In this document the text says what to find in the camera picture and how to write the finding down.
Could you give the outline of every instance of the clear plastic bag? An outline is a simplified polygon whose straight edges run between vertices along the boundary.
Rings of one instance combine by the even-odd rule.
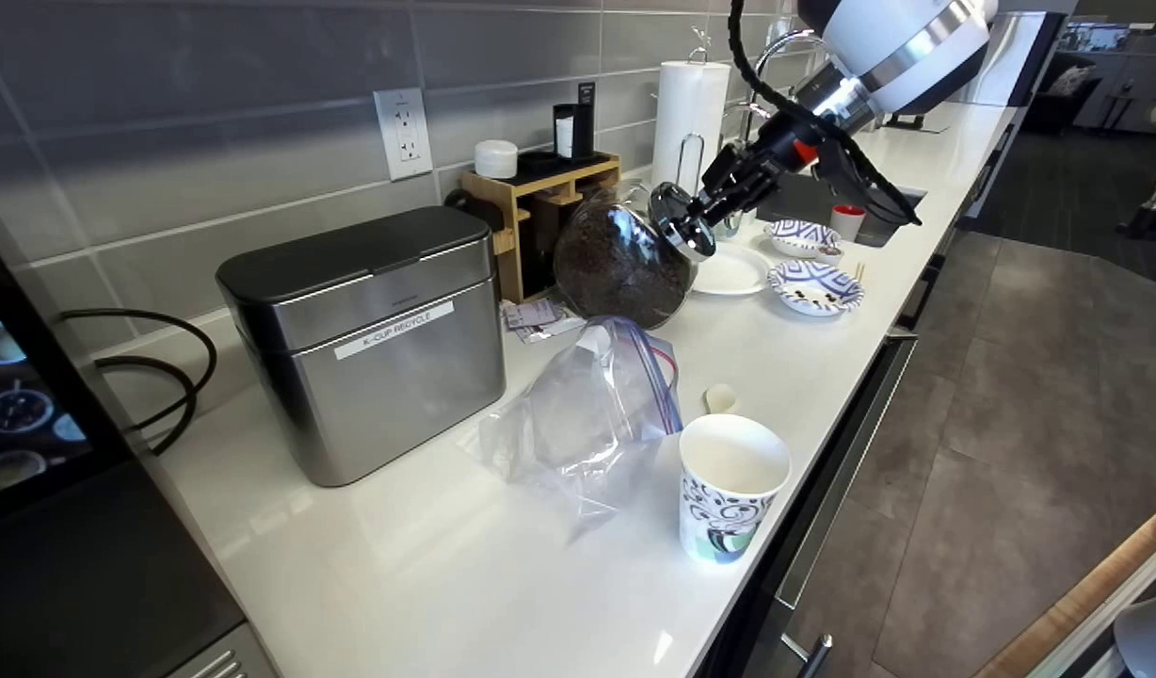
[[[650,454],[683,430],[654,356],[667,347],[634,321],[590,321],[527,391],[482,422],[491,464],[514,481],[557,490],[575,518],[620,513]]]

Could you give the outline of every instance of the plastic bag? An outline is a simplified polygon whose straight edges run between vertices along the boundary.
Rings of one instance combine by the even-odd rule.
[[[679,314],[690,287],[690,262],[609,195],[584,199],[555,244],[555,292],[580,316],[654,327]]]
[[[620,513],[650,454],[683,430],[654,352],[667,347],[624,316],[590,321],[482,422],[491,464],[514,481],[562,490],[575,518]]]

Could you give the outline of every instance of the power cord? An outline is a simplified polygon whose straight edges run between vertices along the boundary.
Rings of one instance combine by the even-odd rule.
[[[177,446],[188,434],[197,407],[198,407],[198,391],[207,387],[207,380],[217,371],[217,352],[216,352],[210,334],[198,332],[197,324],[171,316],[171,314],[150,314],[150,311],[68,311],[57,321],[68,324],[68,321],[119,321],[119,316],[182,327],[203,347],[203,373],[197,380],[185,371],[160,361],[160,357],[148,357],[148,356],[112,356],[112,357],[91,361],[97,373],[129,373],[129,371],[163,373],[182,387],[182,397],[175,404],[166,404],[163,412],[129,427],[131,434],[141,434],[141,430],[150,430],[150,427],[166,422],[171,415],[177,415],[177,422],[160,440],[150,440],[150,454],[163,456],[171,446]]]

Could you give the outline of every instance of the robotic arm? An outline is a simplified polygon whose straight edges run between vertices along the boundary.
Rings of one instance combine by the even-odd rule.
[[[690,262],[713,255],[713,226],[756,209],[781,174],[816,169],[836,191],[877,215],[918,221],[849,134],[874,112],[926,112],[982,70],[982,0],[797,0],[801,23],[825,38],[836,65],[816,71],[797,102],[777,95],[741,54],[731,0],[731,54],[741,81],[777,105],[756,141],[724,146],[701,191],[650,215],[650,226]]]

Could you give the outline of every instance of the paper towel roll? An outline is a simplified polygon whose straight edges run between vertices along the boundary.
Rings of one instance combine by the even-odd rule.
[[[727,65],[716,61],[662,61],[654,108],[650,185],[679,181],[687,191],[701,188],[701,174],[719,154]]]

